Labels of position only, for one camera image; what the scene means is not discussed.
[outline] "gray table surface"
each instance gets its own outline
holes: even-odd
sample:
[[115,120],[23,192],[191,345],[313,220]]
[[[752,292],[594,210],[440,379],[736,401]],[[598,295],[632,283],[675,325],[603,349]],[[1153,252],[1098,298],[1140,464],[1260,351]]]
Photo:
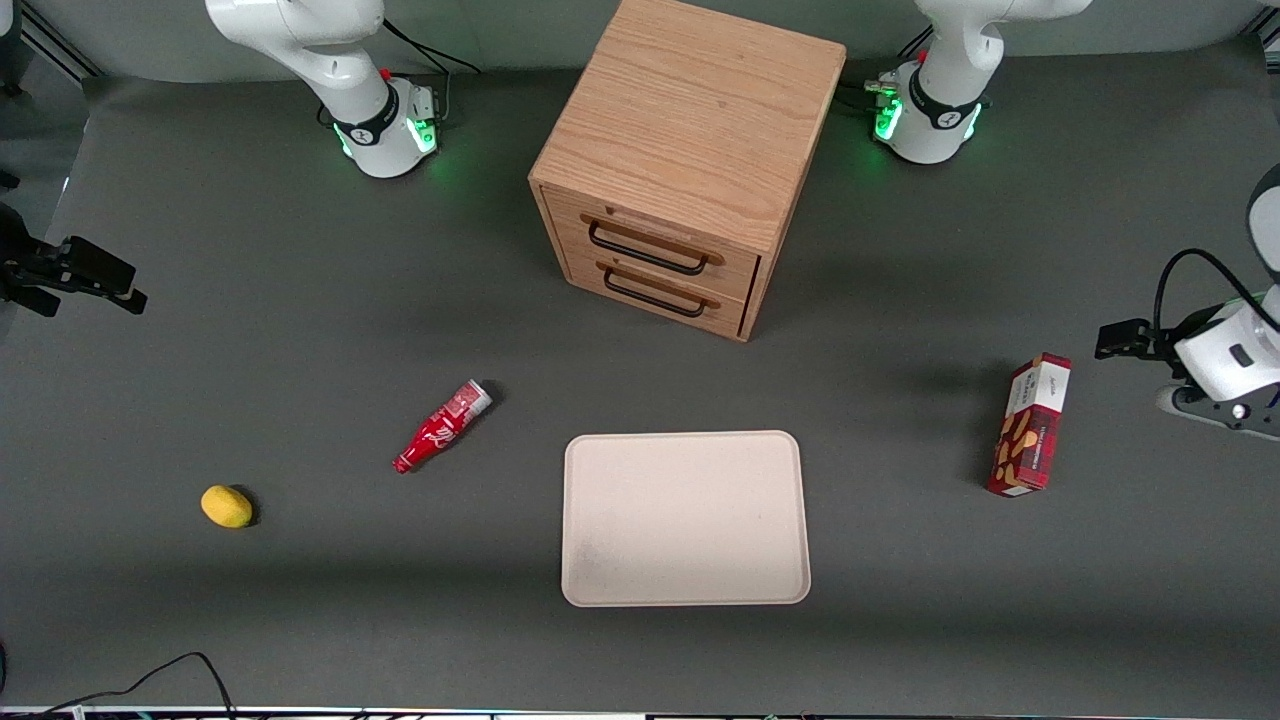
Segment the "gray table surface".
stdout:
[[[749,345],[559,277],[525,176],[575,77],[460,78],[439,156],[393,181],[301,83],[96,88],[50,234],[134,261],[151,305],[0,324],[5,703],[202,650],[242,705],[1280,715],[1280,447],[1092,360],[1180,247],[1261,287],[1256,44],[1011,59],[946,167],[837,109]],[[1228,295],[1187,266],[1169,311]],[[1001,500],[1007,373],[1041,351],[1076,363],[1055,478]],[[471,377],[504,401],[396,475]],[[563,600],[571,438],[755,428],[801,446],[808,600]],[[205,520],[212,483],[261,525]],[[193,666],[134,701],[216,694]]]

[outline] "lemon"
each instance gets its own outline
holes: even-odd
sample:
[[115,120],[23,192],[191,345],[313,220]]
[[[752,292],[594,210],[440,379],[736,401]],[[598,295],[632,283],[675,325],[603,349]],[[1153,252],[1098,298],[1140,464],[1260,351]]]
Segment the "lemon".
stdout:
[[200,509],[215,524],[243,528],[253,520],[253,505],[236,488],[212,486],[200,497]]

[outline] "black metal handle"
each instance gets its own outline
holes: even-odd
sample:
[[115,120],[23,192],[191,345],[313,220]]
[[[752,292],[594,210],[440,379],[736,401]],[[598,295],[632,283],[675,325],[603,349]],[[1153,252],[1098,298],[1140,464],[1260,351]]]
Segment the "black metal handle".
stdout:
[[707,309],[707,301],[705,300],[701,300],[701,301],[698,302],[698,310],[689,310],[689,309],[681,307],[680,305],[672,305],[671,302],[667,302],[666,300],[658,300],[657,297],[649,297],[648,295],[645,295],[643,292],[637,292],[637,291],[634,291],[634,290],[631,290],[628,287],[622,287],[620,284],[612,283],[612,282],[609,282],[609,278],[612,278],[612,277],[613,277],[613,268],[605,268],[604,269],[604,287],[612,290],[613,292],[617,292],[618,295],[626,295],[627,297],[631,297],[634,300],[639,300],[640,302],[648,302],[649,305],[653,305],[653,306],[657,306],[657,307],[662,307],[663,310],[666,310],[668,313],[675,313],[677,315],[684,315],[686,318],[696,318],[696,316],[699,316],[699,315],[703,314],[703,310]]
[[627,258],[635,258],[636,260],[644,260],[652,265],[658,265],[664,270],[671,270],[673,273],[680,273],[682,275],[696,275],[707,268],[707,261],[710,260],[709,255],[703,255],[703,259],[698,261],[696,265],[690,268],[689,265],[681,265],[680,263],[672,263],[664,258],[658,258],[657,255],[649,255],[648,252],[641,252],[640,250],[632,250],[625,245],[618,245],[617,242],[609,242],[596,237],[595,231],[600,229],[600,223],[591,220],[591,227],[588,228],[586,234],[591,238],[591,245],[596,247],[603,247],[605,250],[612,250],[626,255]]

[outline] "drawer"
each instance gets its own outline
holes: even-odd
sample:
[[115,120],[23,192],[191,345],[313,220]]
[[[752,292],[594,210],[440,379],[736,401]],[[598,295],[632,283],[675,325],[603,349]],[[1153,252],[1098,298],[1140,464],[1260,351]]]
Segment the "drawer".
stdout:
[[584,290],[737,340],[744,302],[680,287],[644,269],[600,254],[564,254],[570,282]]
[[643,268],[655,278],[746,300],[756,256],[713,245],[690,232],[663,227],[598,200],[543,188],[564,255],[600,255]]

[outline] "white tray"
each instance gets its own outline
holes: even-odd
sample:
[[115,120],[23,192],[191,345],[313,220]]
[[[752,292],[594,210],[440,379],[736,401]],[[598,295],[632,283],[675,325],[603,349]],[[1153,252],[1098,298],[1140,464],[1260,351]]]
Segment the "white tray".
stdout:
[[800,602],[800,447],[781,430],[573,438],[561,562],[579,607]]

